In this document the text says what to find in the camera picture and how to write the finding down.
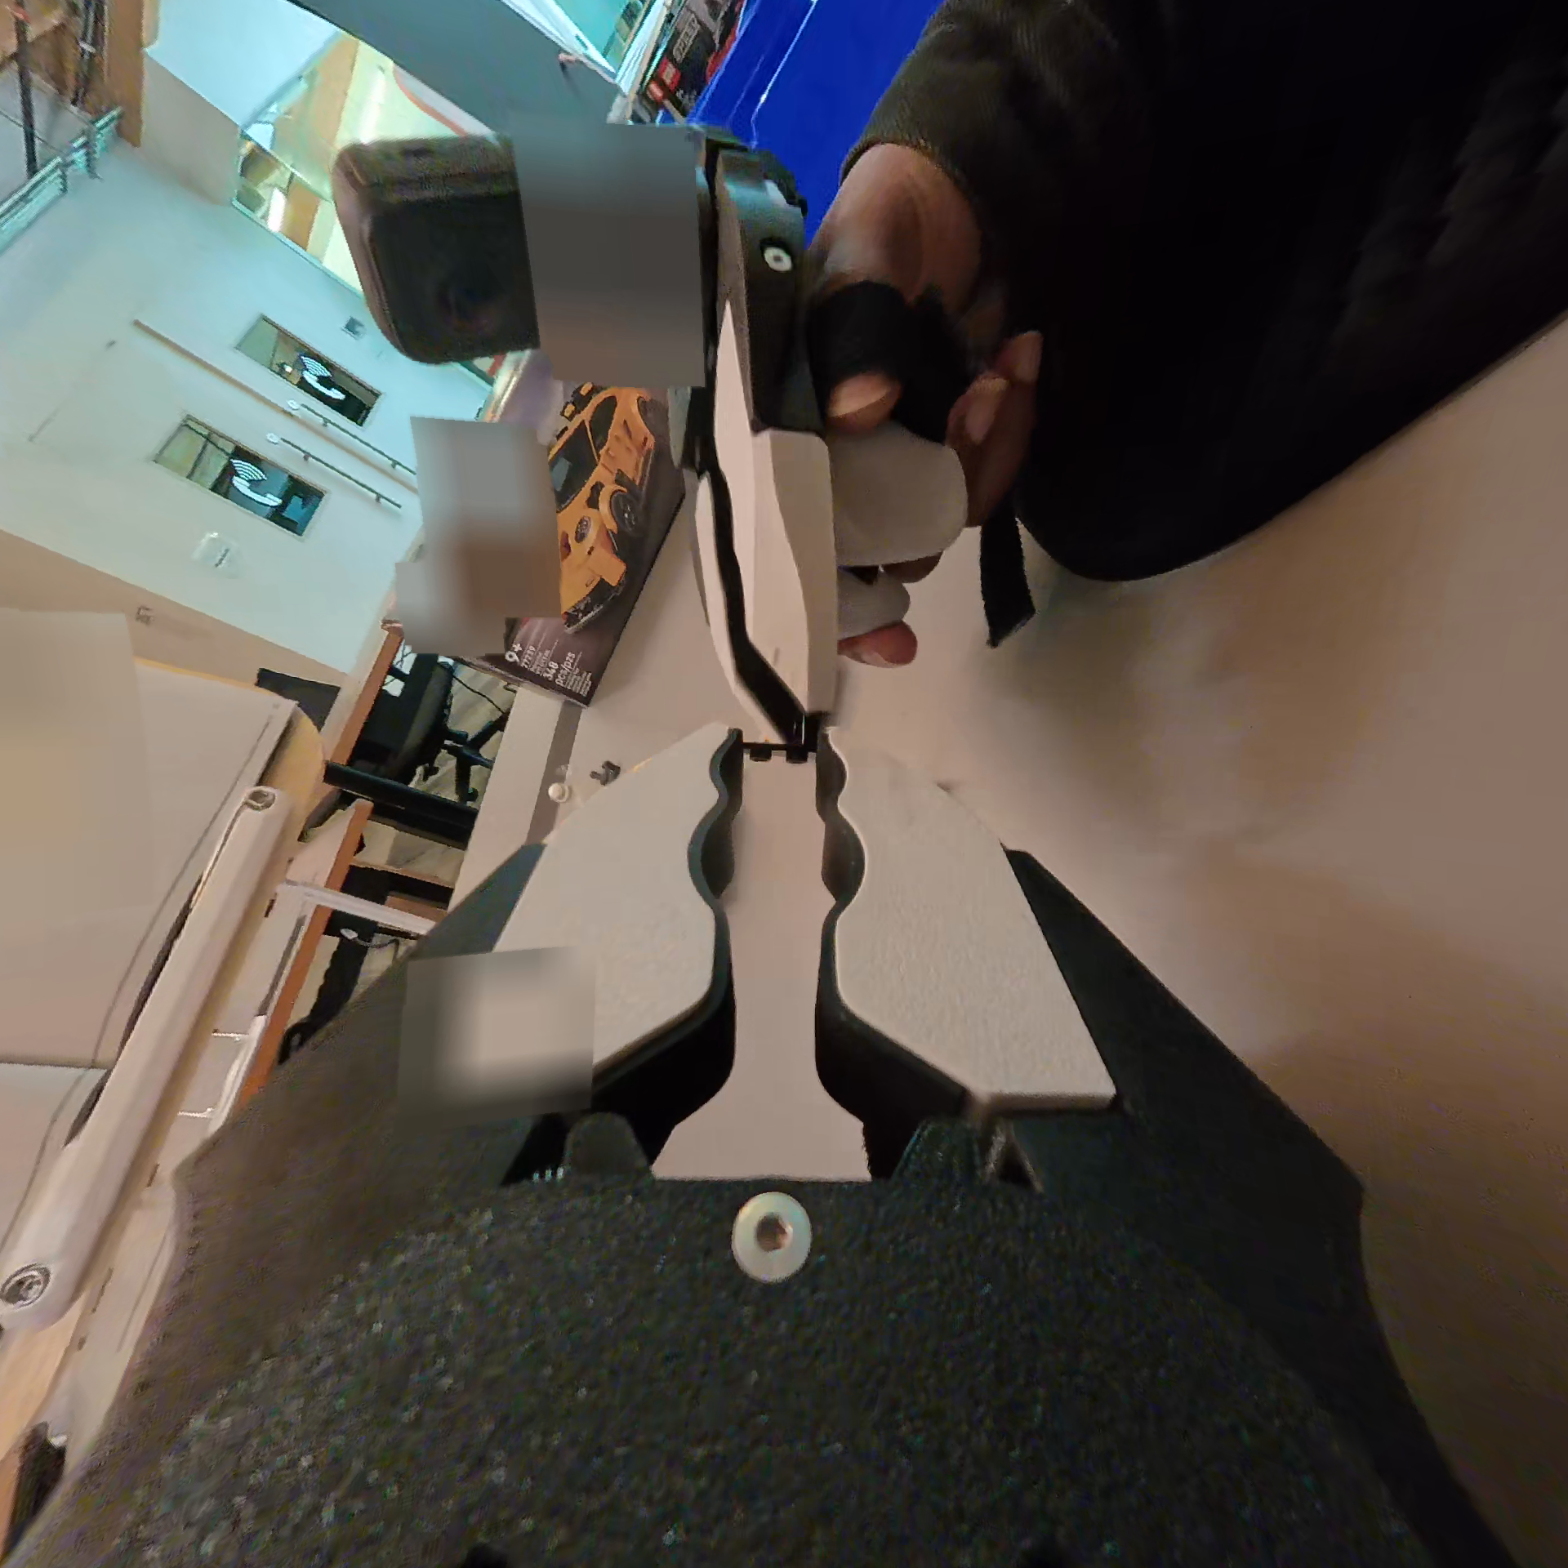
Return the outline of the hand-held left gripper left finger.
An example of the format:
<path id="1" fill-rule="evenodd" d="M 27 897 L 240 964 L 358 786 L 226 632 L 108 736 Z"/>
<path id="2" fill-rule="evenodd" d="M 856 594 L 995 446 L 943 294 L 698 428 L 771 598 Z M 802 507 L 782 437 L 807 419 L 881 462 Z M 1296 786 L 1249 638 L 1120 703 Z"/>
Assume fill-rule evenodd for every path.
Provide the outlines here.
<path id="1" fill-rule="evenodd" d="M 740 734 L 682 737 L 550 833 L 494 953 L 563 951 L 592 984 L 592 1069 L 608 1072 L 720 1000 L 729 944 L 718 893 Z"/>

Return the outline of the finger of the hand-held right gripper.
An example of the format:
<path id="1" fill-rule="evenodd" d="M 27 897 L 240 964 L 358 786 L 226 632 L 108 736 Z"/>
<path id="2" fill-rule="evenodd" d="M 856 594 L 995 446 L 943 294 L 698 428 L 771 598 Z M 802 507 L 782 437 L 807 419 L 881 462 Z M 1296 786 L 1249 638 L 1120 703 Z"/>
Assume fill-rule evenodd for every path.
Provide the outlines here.
<path id="1" fill-rule="evenodd" d="M 822 435 L 753 430 L 733 308 L 718 319 L 713 399 L 717 478 L 731 522 L 740 611 L 729 672 L 756 721 L 805 721 L 836 692 L 836 563 Z"/>
<path id="2" fill-rule="evenodd" d="M 697 585 L 718 672 L 749 716 L 751 726 L 787 725 L 787 688 L 755 647 L 742 600 L 727 504 L 711 478 L 695 482 Z"/>

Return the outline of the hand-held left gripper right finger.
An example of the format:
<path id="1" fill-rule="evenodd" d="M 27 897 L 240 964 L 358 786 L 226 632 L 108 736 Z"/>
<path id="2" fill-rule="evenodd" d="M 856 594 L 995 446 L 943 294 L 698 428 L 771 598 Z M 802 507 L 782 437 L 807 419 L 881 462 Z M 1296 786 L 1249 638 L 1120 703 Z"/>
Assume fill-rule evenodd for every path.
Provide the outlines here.
<path id="1" fill-rule="evenodd" d="M 1108 1108 L 1108 1069 L 999 839 L 849 730 L 818 752 L 832 911 L 818 1074 L 842 1108 Z"/>

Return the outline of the grey desk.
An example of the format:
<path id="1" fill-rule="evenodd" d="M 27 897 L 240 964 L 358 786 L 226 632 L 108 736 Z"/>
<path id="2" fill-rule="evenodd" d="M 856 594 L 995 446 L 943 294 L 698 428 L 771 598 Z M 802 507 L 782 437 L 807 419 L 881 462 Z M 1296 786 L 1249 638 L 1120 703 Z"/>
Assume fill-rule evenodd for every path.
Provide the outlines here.
<path id="1" fill-rule="evenodd" d="M 1564 1565 L 1564 330 L 1231 553 L 961 540 L 852 734 L 1115 931 L 1350 1166 L 1401 1373 L 1520 1565 Z"/>

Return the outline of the person's right hand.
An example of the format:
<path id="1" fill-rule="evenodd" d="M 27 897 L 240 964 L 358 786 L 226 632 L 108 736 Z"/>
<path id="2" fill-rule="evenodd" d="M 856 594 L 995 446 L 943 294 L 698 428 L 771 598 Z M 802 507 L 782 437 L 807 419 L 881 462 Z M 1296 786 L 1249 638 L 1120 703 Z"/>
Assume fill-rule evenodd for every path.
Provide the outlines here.
<path id="1" fill-rule="evenodd" d="M 966 484 L 966 525 L 1006 509 L 1030 453 L 1044 341 L 1003 335 L 1004 296 L 981 283 L 981 232 L 957 185 L 910 147 L 874 145 L 842 178 L 809 250 L 811 306 L 854 285 L 934 301 L 966 341 L 974 379 L 952 402 L 945 446 Z"/>

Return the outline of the yellow car toy box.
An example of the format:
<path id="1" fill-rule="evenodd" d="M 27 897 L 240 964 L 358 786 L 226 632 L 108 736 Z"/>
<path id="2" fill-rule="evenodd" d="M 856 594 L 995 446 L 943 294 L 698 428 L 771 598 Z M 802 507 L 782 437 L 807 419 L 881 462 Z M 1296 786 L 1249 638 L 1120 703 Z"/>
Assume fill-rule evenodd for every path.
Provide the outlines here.
<path id="1" fill-rule="evenodd" d="M 684 480 L 666 404 L 581 382 L 546 451 L 557 504 L 559 612 L 508 621 L 503 678 L 590 705 L 650 578 Z"/>

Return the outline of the black office chair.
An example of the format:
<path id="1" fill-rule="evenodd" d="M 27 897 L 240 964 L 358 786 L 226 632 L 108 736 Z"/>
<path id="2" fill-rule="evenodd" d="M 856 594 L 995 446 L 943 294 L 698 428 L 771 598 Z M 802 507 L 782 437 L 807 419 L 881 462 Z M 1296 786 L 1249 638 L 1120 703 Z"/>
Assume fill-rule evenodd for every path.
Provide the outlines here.
<path id="1" fill-rule="evenodd" d="M 449 659 L 412 656 L 392 694 L 382 688 L 345 764 L 324 770 L 324 797 L 306 831 L 324 826 L 351 801 L 369 804 L 376 824 L 467 851 L 476 826 L 474 774 L 492 768 L 483 748 L 497 739 L 508 714 L 496 710 L 472 732 L 450 725 L 452 696 L 478 696 Z"/>

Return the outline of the blue plastic bin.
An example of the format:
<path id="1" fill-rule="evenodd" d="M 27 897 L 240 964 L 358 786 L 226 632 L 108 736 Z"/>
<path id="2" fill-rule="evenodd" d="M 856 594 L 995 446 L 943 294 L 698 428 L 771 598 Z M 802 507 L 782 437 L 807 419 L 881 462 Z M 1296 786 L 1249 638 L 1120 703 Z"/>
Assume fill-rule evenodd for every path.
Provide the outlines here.
<path id="1" fill-rule="evenodd" d="M 691 53 L 660 118 L 769 151 L 847 147 L 892 82 L 936 2 L 717 6 L 717 40 Z"/>

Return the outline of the dark toy box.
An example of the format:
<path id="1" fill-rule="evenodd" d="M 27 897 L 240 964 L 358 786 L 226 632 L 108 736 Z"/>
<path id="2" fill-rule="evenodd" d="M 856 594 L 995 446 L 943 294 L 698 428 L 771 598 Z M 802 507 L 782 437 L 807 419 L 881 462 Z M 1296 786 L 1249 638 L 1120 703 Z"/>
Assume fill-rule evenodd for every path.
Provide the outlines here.
<path id="1" fill-rule="evenodd" d="M 744 2 L 677 2 L 662 20 L 639 82 L 639 113 L 684 122 L 733 47 Z"/>

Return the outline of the wooden table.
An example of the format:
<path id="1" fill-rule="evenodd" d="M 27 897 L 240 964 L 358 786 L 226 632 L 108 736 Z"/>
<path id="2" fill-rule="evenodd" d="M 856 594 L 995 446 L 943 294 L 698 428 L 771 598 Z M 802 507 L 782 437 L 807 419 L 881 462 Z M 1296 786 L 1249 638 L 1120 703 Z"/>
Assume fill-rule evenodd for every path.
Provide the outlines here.
<path id="1" fill-rule="evenodd" d="M 374 697 L 382 688 L 398 690 L 412 656 L 400 630 L 385 625 L 362 688 L 327 745 L 325 766 L 347 763 Z M 472 734 L 496 710 L 508 712 L 510 701 L 499 696 L 496 681 L 454 665 L 463 683 L 478 692 L 452 696 L 454 730 Z M 369 960 L 396 956 L 456 898 L 456 868 L 425 860 L 414 866 L 394 855 L 438 851 L 459 862 L 461 851 L 373 822 L 365 802 L 351 801 L 316 830 L 324 831 L 320 846 L 293 862 L 268 915 L 278 922 L 268 936 L 278 951 L 277 969 L 258 1002 L 242 1096 L 257 1092 L 351 1002 Z M 304 831 L 302 839 L 311 839 L 313 831 Z"/>

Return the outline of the phone sign door window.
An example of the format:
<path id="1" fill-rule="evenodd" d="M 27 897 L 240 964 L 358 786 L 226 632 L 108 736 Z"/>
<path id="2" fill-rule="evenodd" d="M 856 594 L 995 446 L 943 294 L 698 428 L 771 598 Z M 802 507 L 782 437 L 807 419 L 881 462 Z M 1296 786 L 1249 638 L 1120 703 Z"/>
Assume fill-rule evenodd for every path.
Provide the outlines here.
<path id="1" fill-rule="evenodd" d="M 380 402 L 382 395 L 374 388 L 268 317 L 255 319 L 244 330 L 237 350 L 295 388 L 304 401 L 349 426 L 364 428 Z"/>
<path id="2" fill-rule="evenodd" d="M 324 504 L 320 487 L 193 417 L 173 428 L 153 462 L 295 538 L 307 533 Z"/>

